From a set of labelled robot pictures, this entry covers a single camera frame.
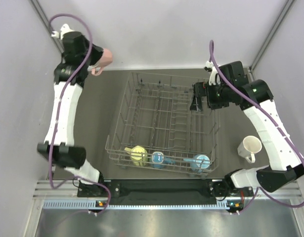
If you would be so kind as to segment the white mug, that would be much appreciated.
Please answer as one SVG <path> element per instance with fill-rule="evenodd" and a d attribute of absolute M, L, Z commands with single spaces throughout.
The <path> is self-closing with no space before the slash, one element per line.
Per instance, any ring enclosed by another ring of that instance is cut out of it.
<path fill-rule="evenodd" d="M 244 158 L 248 163 L 255 163 L 255 155 L 262 149 L 262 143 L 259 138 L 255 136 L 246 136 L 237 148 L 237 153 Z"/>

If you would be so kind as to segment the pink mug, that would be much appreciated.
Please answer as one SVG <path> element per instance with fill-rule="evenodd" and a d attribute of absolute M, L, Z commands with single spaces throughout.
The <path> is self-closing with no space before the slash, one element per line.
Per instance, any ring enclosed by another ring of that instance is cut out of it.
<path fill-rule="evenodd" d="M 93 76 L 99 76 L 104 69 L 113 62 L 112 52 L 104 48 L 101 58 L 91 67 L 91 74 Z"/>

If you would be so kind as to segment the plain blue mug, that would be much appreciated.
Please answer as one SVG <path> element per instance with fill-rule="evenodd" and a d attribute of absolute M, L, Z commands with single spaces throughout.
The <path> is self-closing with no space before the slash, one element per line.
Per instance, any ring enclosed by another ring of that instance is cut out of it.
<path fill-rule="evenodd" d="M 183 160 L 189 163 L 191 170 L 196 173 L 202 173 L 211 166 L 209 157 L 203 154 L 198 154 L 193 158 L 184 158 Z"/>

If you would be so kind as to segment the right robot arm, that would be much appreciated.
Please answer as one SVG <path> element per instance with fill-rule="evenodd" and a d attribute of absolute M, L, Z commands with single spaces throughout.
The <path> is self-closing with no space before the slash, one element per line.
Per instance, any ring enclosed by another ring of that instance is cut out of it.
<path fill-rule="evenodd" d="M 304 165 L 292 149 L 292 141 L 277 113 L 273 94 L 261 79 L 249 82 L 240 61 L 215 67 L 205 64 L 210 78 L 193 85 L 192 111 L 202 111 L 202 99 L 211 110 L 234 103 L 253 124 L 267 152 L 265 167 L 238 169 L 225 175 L 224 190 L 235 196 L 245 187 L 261 187 L 272 193 L 304 176 Z"/>

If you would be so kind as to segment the yellow mug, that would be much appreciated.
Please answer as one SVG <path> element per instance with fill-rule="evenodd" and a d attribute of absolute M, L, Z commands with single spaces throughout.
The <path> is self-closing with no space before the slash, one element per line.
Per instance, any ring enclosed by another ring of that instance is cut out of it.
<path fill-rule="evenodd" d="M 135 166 L 144 167 L 148 161 L 148 153 L 142 146 L 135 146 L 133 148 L 125 147 L 124 151 L 129 154 Z"/>

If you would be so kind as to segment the blue floral mug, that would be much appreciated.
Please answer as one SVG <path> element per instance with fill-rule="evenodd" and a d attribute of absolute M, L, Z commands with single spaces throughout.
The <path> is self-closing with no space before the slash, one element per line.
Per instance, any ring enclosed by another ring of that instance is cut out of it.
<path fill-rule="evenodd" d="M 150 161 L 152 163 L 152 167 L 156 169 L 162 169 L 166 165 L 175 165 L 175 161 L 172 158 L 166 157 L 159 151 L 156 151 L 151 155 Z"/>

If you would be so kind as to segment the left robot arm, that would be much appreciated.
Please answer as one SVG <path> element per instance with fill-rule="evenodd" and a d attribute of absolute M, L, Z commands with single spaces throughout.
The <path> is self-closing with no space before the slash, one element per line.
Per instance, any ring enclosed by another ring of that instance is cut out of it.
<path fill-rule="evenodd" d="M 84 147 L 76 146 L 74 124 L 79 97 L 88 77 L 88 68 L 101 58 L 103 48 L 90 43 L 77 31 L 61 33 L 64 51 L 54 70 L 54 102 L 50 126 L 37 151 L 50 166 L 71 172 L 94 196 L 105 192 L 100 171 L 87 160 Z"/>

